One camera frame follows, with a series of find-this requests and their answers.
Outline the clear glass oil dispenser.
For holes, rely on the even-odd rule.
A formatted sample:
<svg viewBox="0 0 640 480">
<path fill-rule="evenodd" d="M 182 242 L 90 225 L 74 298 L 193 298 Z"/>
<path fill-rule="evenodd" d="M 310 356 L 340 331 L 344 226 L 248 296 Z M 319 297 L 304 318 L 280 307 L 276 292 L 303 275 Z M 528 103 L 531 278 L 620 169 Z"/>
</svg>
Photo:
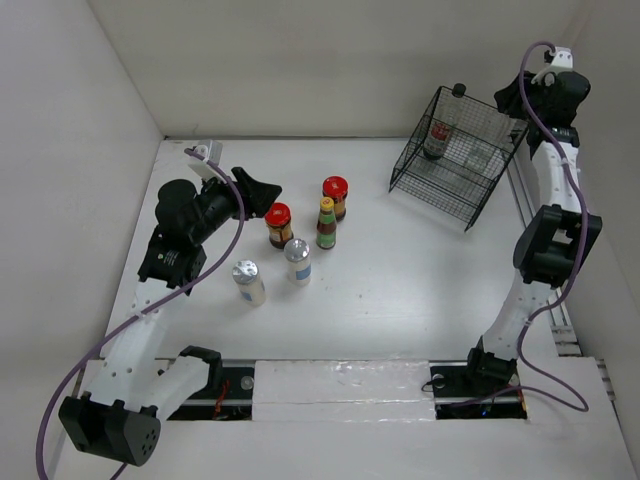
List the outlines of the clear glass oil dispenser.
<svg viewBox="0 0 640 480">
<path fill-rule="evenodd" d="M 471 171 L 484 174 L 495 152 L 499 150 L 506 135 L 509 118 L 496 113 L 486 116 L 475 133 L 473 146 L 464 161 Z"/>
</svg>

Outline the yellow-cap green-label sauce bottle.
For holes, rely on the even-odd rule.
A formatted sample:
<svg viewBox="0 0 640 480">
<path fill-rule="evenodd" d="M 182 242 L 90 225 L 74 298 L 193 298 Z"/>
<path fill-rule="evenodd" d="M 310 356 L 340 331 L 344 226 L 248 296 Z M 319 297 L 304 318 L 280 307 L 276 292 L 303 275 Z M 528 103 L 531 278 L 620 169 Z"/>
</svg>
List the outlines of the yellow-cap green-label sauce bottle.
<svg viewBox="0 0 640 480">
<path fill-rule="evenodd" d="M 330 197 L 323 197 L 319 205 L 316 244 L 321 249 L 329 250 L 336 244 L 337 220 L 334 212 L 334 201 Z"/>
</svg>

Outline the black-cap red-label vinegar bottle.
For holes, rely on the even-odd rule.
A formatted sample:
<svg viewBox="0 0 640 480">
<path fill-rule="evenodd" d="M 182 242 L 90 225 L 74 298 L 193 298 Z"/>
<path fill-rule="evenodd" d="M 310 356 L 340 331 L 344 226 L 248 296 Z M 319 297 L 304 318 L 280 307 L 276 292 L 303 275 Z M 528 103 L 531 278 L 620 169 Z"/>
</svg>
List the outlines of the black-cap red-label vinegar bottle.
<svg viewBox="0 0 640 480">
<path fill-rule="evenodd" d="M 459 121 L 465 93 L 466 86 L 462 83 L 456 83 L 451 90 L 440 90 L 423 143 L 423 152 L 428 160 L 444 156 Z"/>
</svg>

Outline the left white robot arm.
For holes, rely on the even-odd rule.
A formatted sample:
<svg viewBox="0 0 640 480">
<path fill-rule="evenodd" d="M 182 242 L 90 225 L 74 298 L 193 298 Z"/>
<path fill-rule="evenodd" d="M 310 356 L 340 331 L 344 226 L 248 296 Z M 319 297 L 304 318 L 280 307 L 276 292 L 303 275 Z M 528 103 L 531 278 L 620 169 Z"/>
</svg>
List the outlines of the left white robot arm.
<svg viewBox="0 0 640 480">
<path fill-rule="evenodd" d="M 204 242 L 227 220 L 262 218 L 282 192 L 241 167 L 226 180 L 220 171 L 196 187 L 178 179 L 158 192 L 156 226 L 138 270 L 131 314 L 114 334 L 102 367 L 78 398 L 66 397 L 59 419 L 80 452 L 127 465 L 151 457 L 161 426 L 192 395 L 222 387 L 219 352 L 189 345 L 160 371 L 156 357 L 181 301 L 207 274 Z"/>
</svg>

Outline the red-lid chili jar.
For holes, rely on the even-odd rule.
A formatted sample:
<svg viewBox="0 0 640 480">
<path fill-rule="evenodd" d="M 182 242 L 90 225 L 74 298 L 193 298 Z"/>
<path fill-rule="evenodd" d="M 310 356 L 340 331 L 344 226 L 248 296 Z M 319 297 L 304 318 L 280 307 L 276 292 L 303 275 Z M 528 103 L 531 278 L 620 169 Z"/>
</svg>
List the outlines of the red-lid chili jar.
<svg viewBox="0 0 640 480">
<path fill-rule="evenodd" d="M 346 198 L 348 191 L 348 182 L 341 176 L 330 176 L 323 181 L 322 193 L 324 196 L 330 197 L 333 200 L 334 212 L 338 222 L 342 221 L 346 216 Z"/>
<path fill-rule="evenodd" d="M 290 208 L 284 203 L 274 202 L 264 220 L 269 231 L 271 245 L 283 250 L 286 244 L 294 238 Z"/>
</svg>

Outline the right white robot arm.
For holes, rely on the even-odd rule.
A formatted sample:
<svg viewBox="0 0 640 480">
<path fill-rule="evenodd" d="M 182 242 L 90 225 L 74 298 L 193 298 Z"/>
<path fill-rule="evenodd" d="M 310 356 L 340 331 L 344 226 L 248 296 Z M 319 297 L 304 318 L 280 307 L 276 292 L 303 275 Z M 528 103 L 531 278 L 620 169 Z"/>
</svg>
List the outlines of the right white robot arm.
<svg viewBox="0 0 640 480">
<path fill-rule="evenodd" d="M 572 126 L 590 89 L 577 72 L 524 72 L 494 96 L 499 112 L 529 125 L 527 144 L 544 202 L 516 244 L 509 294 L 462 369 L 462 381 L 473 393 L 507 385 L 516 372 L 523 328 L 553 290 L 574 279 L 602 229 L 601 218 L 583 205 L 579 137 Z"/>
</svg>

